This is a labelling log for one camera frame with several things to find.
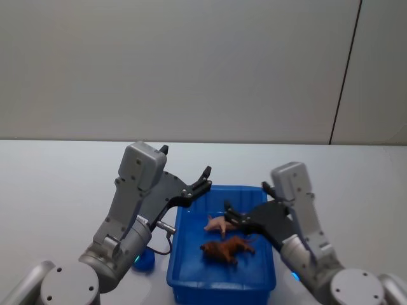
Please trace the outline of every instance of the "pink toy pig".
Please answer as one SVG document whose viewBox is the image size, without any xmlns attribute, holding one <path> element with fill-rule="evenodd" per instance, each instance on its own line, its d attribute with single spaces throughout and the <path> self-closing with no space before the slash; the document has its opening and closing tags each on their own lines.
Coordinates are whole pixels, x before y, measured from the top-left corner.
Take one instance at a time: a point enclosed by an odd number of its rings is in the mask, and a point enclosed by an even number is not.
<svg viewBox="0 0 407 305">
<path fill-rule="evenodd" d="M 219 230 L 221 232 L 222 238 L 224 238 L 224 236 L 226 235 L 226 230 L 236 230 L 236 227 L 230 222 L 226 221 L 224 219 L 224 216 L 212 218 L 212 216 L 208 215 L 208 224 L 203 229 L 205 231 Z"/>
</svg>

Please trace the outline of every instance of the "white wall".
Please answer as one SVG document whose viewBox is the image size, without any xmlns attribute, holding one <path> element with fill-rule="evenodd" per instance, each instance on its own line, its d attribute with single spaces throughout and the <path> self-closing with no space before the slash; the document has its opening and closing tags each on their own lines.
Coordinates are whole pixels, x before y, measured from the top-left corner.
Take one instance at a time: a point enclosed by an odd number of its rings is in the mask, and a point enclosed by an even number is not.
<svg viewBox="0 0 407 305">
<path fill-rule="evenodd" d="M 2 0 L 0 138 L 327 143 L 355 0 Z"/>
<path fill-rule="evenodd" d="M 334 144 L 407 144 L 407 1 L 363 1 Z"/>
</svg>

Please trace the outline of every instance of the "brown toy animal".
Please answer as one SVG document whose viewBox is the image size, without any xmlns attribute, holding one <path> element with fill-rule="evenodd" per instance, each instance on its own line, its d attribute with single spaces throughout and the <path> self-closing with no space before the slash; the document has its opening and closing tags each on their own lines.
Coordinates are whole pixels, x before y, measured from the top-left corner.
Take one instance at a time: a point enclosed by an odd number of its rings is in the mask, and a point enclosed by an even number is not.
<svg viewBox="0 0 407 305">
<path fill-rule="evenodd" d="M 234 236 L 224 242 L 210 241 L 203 244 L 199 249 L 203 250 L 203 254 L 207 257 L 228 264 L 237 264 L 235 254 L 239 251 L 248 251 L 255 254 L 256 251 L 248 245 L 251 240 L 245 240 L 238 236 Z"/>
<path fill-rule="evenodd" d="M 212 216 L 208 215 L 208 224 L 203 227 L 203 229 L 205 231 L 219 230 L 221 232 L 222 238 L 224 238 L 226 235 L 226 231 L 236 230 L 236 227 L 230 222 L 226 221 L 224 219 L 224 216 L 212 218 Z"/>
</svg>

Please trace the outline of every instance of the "table surface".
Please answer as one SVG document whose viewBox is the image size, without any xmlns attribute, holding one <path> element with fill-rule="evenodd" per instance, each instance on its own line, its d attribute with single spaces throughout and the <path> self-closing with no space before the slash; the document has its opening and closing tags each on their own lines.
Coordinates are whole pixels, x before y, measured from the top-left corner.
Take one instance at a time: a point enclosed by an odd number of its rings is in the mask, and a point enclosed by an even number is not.
<svg viewBox="0 0 407 305">
<path fill-rule="evenodd" d="M 0 300 L 35 263 L 76 261 L 107 215 L 128 142 L 0 140 Z M 161 147 L 161 143 L 152 143 Z M 350 268 L 407 279 L 407 147 L 169 144 L 166 170 L 190 184 L 206 165 L 214 184 L 259 186 L 270 170 L 302 161 L 321 225 Z M 174 224 L 176 210 L 164 218 Z M 155 230 L 150 244 L 167 247 Z M 318 304 L 274 253 L 277 286 L 269 304 Z M 129 271 L 102 295 L 108 304 L 174 304 L 157 255 L 149 275 Z"/>
</svg>

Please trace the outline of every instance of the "blue tray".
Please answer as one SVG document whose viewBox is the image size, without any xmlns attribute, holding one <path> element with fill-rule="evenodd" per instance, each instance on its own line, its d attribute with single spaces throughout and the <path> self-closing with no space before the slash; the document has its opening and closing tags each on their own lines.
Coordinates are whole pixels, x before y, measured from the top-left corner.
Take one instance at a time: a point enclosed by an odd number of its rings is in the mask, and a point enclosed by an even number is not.
<svg viewBox="0 0 407 305">
<path fill-rule="evenodd" d="M 211 262 L 203 257 L 199 246 L 221 240 L 219 233 L 204 231 L 208 214 L 223 214 L 227 199 L 236 210 L 247 213 L 267 200 L 260 187 L 212 186 L 210 192 L 196 200 L 189 209 L 178 208 L 174 246 L 167 271 L 167 283 L 175 300 L 181 304 L 248 305 L 266 304 L 275 287 L 272 248 L 262 236 L 251 243 L 256 254 L 236 255 L 237 267 Z M 241 235 L 232 231 L 226 235 Z"/>
</svg>

